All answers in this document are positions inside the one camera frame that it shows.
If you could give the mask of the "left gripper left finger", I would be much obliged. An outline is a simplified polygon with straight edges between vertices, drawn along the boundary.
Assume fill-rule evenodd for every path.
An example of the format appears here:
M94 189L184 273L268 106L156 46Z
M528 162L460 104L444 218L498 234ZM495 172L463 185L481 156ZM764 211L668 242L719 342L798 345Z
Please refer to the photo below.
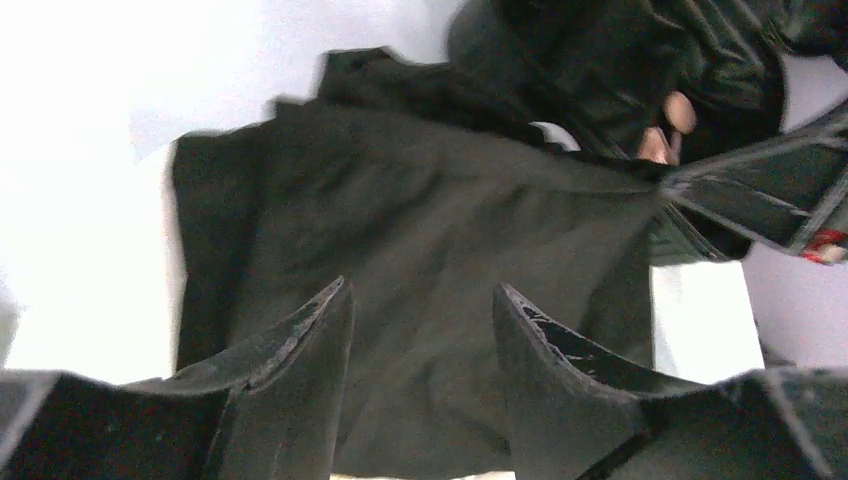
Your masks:
M352 339L338 278L168 379L1 374L5 479L327 479Z

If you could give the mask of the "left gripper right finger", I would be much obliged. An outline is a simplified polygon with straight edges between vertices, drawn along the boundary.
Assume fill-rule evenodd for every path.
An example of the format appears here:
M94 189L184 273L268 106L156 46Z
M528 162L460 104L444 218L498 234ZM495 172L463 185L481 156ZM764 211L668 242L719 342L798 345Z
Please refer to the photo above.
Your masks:
M493 323L519 479L847 475L845 369L685 381L609 351L505 284Z

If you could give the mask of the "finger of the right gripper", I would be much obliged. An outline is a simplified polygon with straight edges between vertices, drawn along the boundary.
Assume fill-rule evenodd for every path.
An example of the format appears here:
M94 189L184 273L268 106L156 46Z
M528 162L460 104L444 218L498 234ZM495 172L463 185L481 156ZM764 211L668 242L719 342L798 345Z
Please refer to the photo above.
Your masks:
M847 108L681 167L662 194L788 255L847 252Z

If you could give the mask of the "black ribbed hard-shell suitcase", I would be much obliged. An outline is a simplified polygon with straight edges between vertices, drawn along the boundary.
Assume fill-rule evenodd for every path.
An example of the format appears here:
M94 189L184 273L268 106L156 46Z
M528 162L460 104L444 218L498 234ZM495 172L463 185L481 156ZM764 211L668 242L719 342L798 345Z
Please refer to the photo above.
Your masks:
M678 165L651 162L660 187L681 167L796 129L781 129L789 92L781 58L824 55L845 68L847 5L470 1L450 27L447 53L517 95L535 119L563 127L582 150L613 158L637 158L650 127L669 142L664 103L682 92L697 125L683 137ZM664 198L651 230L656 265L735 261L757 242Z

